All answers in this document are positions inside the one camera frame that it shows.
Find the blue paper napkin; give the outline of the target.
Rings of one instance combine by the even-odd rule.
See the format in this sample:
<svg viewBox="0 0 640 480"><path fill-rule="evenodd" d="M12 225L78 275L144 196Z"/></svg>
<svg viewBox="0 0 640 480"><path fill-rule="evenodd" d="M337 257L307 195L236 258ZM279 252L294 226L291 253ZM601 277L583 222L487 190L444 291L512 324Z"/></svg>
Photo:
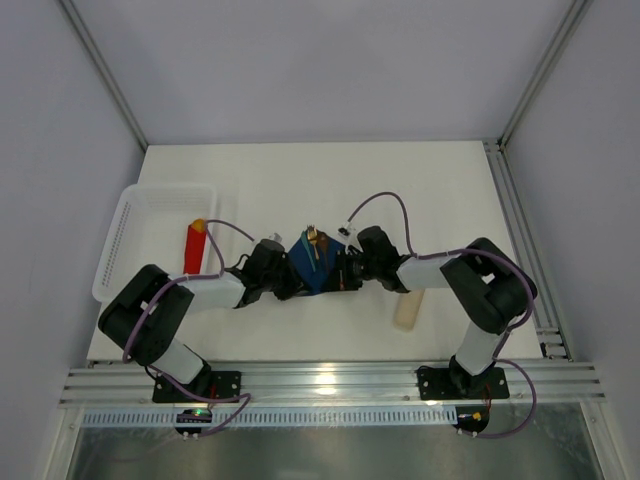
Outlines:
<svg viewBox="0 0 640 480"><path fill-rule="evenodd" d="M344 250L345 246L333 238L329 238L329 241L329 273L325 272L321 251L319 251L320 259L317 270L315 272L312 271L308 255L301 242L301 234L288 251L289 260L303 284L302 295L314 296L341 290L338 255Z"/></svg>

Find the teal plastic knife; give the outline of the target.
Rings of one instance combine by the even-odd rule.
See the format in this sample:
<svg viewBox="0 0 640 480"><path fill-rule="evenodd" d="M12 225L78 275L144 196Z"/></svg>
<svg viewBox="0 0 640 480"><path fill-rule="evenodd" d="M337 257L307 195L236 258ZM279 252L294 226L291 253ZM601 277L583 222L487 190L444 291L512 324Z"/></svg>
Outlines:
<svg viewBox="0 0 640 480"><path fill-rule="evenodd" d="M315 272L317 270L317 266L318 266L318 261L316 260L314 257L314 253L313 253L313 249L311 247L311 245L308 243L307 241L307 237L306 237L306 229L301 233L301 242L303 247L306 250L306 253L308 255L310 264L311 264L311 269L313 272Z"/></svg>

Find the brown wooden spoon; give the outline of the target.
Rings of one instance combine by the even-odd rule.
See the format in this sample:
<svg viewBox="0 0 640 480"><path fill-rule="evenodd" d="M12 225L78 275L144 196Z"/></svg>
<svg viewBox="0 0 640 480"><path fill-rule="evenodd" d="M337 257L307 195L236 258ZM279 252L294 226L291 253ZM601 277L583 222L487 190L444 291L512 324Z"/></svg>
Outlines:
<svg viewBox="0 0 640 480"><path fill-rule="evenodd" d="M330 272L329 245L330 241L328 236L324 232L319 232L317 237L317 246L322 252L322 258L324 261L324 268L326 273Z"/></svg>

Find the gold fork green handle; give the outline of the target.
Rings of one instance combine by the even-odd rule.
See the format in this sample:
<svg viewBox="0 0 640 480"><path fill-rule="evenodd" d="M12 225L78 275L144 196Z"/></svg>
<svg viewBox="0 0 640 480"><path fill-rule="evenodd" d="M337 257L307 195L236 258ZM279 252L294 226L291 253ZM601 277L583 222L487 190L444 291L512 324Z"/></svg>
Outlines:
<svg viewBox="0 0 640 480"><path fill-rule="evenodd" d="M306 228L306 237L308 243L311 245L316 260L320 259L317 243L318 243L318 231L314 225L308 225Z"/></svg>

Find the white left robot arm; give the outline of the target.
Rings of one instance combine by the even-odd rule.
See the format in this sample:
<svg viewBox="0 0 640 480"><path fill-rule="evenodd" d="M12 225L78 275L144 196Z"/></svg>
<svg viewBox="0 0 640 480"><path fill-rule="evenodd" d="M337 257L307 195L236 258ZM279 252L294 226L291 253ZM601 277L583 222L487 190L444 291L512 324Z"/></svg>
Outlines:
<svg viewBox="0 0 640 480"><path fill-rule="evenodd" d="M241 309L265 293L288 300L305 289L295 256L263 239L240 267L218 274L172 278L155 264L144 266L101 313L98 328L122 349L125 363L154 371L163 392L220 403L218 375L175 339L190 308Z"/></svg>

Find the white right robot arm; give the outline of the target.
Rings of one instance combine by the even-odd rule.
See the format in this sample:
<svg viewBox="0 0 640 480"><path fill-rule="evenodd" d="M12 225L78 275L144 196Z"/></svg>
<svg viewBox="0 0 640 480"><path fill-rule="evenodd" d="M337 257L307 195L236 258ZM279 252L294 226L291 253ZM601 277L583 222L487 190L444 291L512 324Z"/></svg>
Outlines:
<svg viewBox="0 0 640 480"><path fill-rule="evenodd" d="M358 235L359 247L338 252L321 291L356 291L375 280L401 295L448 288L470 319L463 341L445 367L416 370L423 400L507 399L497 356L512 330L532 313L533 281L490 240L426 256L401 254L378 226Z"/></svg>

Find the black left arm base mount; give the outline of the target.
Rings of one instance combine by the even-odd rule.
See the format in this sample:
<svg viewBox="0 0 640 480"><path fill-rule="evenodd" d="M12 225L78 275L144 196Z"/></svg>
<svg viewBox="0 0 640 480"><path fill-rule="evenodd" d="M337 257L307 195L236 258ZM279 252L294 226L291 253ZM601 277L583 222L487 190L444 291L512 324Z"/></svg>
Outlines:
<svg viewBox="0 0 640 480"><path fill-rule="evenodd" d="M233 370L211 370L205 368L190 383L180 387L189 395L183 393L164 374L159 374L154 380L152 402L156 404L200 402L195 399L202 397L208 402L222 400L237 403L241 393L242 373Z"/></svg>

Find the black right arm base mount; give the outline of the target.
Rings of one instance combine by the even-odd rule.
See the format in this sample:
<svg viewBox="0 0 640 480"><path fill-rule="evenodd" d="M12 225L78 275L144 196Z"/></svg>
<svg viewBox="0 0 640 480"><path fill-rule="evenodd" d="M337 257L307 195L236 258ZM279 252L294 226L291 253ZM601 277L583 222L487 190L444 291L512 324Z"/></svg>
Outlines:
<svg viewBox="0 0 640 480"><path fill-rule="evenodd" d="M421 400L483 400L510 398L505 372L490 367L484 373L469 375L464 369L421 366L416 370Z"/></svg>

